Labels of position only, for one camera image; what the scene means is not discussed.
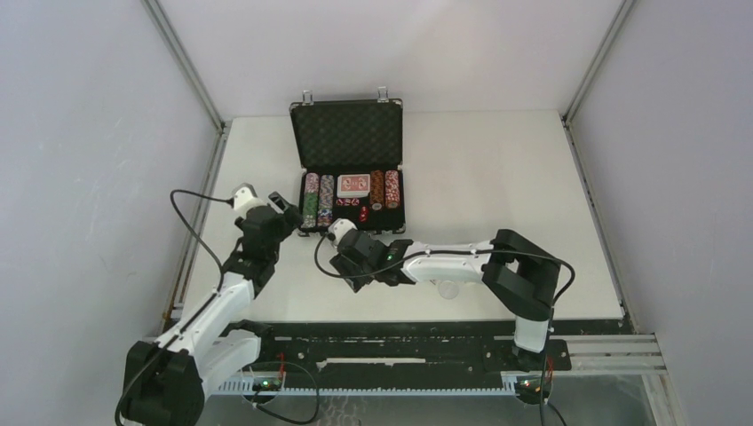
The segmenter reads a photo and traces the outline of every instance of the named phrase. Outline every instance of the red wire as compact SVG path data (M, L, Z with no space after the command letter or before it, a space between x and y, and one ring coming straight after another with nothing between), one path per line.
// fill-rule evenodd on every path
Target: red wire
M282 363L280 364L280 373L278 373L277 375L277 380L282 381L282 377L285 375L285 354L281 353L277 356L277 358L282 361Z
M554 380L554 361L551 360L551 357L546 357L546 364L549 366L549 383L551 383Z

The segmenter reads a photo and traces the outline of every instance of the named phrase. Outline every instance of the poker chip case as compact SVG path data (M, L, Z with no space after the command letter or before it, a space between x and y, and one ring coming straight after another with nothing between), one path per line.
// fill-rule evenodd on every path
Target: poker chip case
M291 104L289 110L303 169L298 205L304 223L299 234L321 233L339 218L350 219L363 231L404 233L402 100L387 98L383 88L377 99L324 102L313 102L310 92L304 92L304 101ZM369 193L338 197L344 181L340 177L349 182L350 175L367 175ZM387 179L369 179L374 176ZM316 201L313 191L319 192ZM385 194L389 208L374 202L375 196Z

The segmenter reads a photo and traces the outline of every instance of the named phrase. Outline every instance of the case lid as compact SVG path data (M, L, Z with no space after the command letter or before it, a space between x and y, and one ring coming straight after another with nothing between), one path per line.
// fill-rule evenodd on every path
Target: case lid
M402 101L367 99L290 105L301 165L402 164Z

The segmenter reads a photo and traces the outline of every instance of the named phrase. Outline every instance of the metal latch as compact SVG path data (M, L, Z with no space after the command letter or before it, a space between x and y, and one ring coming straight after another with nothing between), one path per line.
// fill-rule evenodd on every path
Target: metal latch
M302 105L313 105L313 94L311 91L304 91L303 98L304 101L301 103Z
M389 102L390 96L387 93L387 86L379 86L376 88L376 101L377 102Z

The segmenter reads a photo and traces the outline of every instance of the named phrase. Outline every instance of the white wall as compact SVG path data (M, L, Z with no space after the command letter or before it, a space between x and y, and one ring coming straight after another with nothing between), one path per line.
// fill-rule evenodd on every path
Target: white wall
M214 134L140 2L0 3L0 424L112 424Z
M753 397L753 3L640 2L575 136L692 425Z
M620 0L163 0L225 117L285 115L301 90L408 111L559 109Z

